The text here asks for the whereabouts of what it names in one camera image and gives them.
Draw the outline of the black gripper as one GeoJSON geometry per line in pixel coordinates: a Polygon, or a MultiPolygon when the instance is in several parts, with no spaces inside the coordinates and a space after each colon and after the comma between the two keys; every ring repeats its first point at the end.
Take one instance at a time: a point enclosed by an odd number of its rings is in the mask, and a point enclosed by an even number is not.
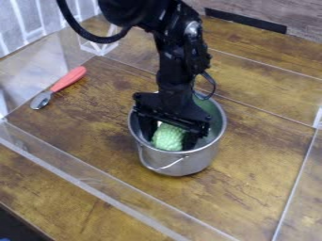
{"type": "Polygon", "coordinates": [[[201,137],[209,133],[212,116],[197,105],[190,84],[176,86],[161,85],[159,92],[137,92],[134,110],[139,117],[142,135],[147,141],[163,121],[184,128],[184,150],[192,150],[201,137]]]}

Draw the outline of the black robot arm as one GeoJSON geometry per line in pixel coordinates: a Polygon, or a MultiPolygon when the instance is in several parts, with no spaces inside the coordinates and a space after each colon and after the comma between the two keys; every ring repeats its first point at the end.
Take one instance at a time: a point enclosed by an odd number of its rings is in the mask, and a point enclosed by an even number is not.
{"type": "Polygon", "coordinates": [[[184,0],[98,0],[103,16],[123,31],[139,27],[154,36],[161,68],[159,91],[134,94],[135,114],[145,138],[162,135],[161,123],[181,133],[181,151],[209,134],[212,117],[196,104],[196,77],[206,74],[212,54],[204,38],[204,21],[184,0]]]}

